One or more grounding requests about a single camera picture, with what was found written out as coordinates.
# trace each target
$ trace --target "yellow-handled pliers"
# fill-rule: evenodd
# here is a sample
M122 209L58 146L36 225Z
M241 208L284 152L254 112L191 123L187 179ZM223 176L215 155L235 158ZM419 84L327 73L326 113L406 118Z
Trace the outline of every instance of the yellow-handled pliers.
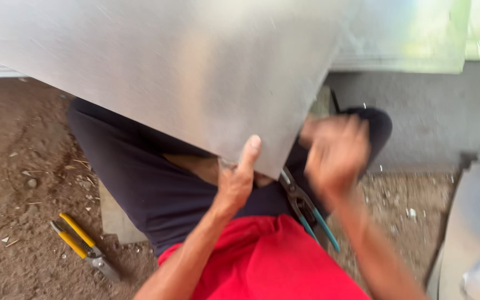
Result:
M71 235L69 235L66 231L60 228L57 225L56 221L51 221L51 227L55 229L55 231L59 234L59 236L66 242L71 249L74 251L84 260L89 262L94 268L99 269L105 277L109 278L112 281L120 281L119 273L110 265L107 261L105 255L99 250L96 246L96 242L92 240L92 238L84 232L84 230L77 225L77 223L66 214L59 214L64 221L66 221L70 227L75 230L75 232L83 239L81 244L78 244Z

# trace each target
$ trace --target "dark blue pants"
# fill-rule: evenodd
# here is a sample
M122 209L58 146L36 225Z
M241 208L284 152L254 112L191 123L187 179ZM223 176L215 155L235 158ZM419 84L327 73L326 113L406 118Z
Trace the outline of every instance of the dark blue pants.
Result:
M374 108L349 109L370 122L369 163L390 137L392 124ZM162 153L207 157L209 153L91 102L77 98L68 111L72 132L95 172L134 225L160 255L183 242L210 207L217 187L166 160ZM303 170L308 151L294 144L286 166L322 215ZM255 188L235 216L293 215L278 182Z

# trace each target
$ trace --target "forearm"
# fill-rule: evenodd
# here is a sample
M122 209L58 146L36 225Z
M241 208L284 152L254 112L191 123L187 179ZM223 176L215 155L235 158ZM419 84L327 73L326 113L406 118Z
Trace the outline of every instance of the forearm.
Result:
M212 206L183 245L142 285L134 300L190 299L214 245L233 215Z
M403 260L370 219L362 195L355 192L349 198L341 199L342 204L333 213L350 240L361 274L375 299L427 299Z

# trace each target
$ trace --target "blue-handled tin snips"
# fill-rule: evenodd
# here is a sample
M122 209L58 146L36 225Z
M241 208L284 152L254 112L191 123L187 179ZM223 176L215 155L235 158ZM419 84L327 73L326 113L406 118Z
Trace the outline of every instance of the blue-handled tin snips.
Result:
M286 194L288 195L288 202L290 202L290 206L292 207L293 212L296 214L299 222L301 222L301 224L305 228L305 231L307 231L307 233L312 236L319 244L316 235L314 235L314 231L307 222L305 215L303 215L303 213L301 212L301 209L308 209L310 213L312 213L312 215L316 219L316 222L321 226L323 232L325 232L325 235L327 235L327 237L329 238L329 241L333 245L334 249L339 252L340 246L338 246L337 240L334 238L334 235L332 234L329 227L327 227L327 224L325 223L325 220L323 220L322 215L319 214L318 209L314 206L314 204L310 200L310 197L305 193L305 191L303 191L302 188L297 185L296 181L292 177L292 174L290 174L290 171L287 167L284 167L281 170L279 182L286 191Z

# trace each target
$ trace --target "yellow handle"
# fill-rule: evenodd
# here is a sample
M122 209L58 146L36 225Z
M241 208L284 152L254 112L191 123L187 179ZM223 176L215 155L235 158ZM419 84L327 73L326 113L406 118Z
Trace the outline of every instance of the yellow handle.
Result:
M86 234L86 232L84 232L84 230L81 229L79 225L77 225L77 223L73 221L73 219L69 215L66 215L63 212L61 212L59 216L63 218L64 221L66 221L68 224L70 224L71 228L73 228L73 230L77 232L77 234L81 237L81 239L83 239L83 241L85 241L88 244L88 246L94 247L96 242L94 242L94 240L92 240L92 238L88 234Z
M71 247L71 249L74 249L81 258L86 257L86 251L84 251L67 232L61 231L59 232L59 236Z

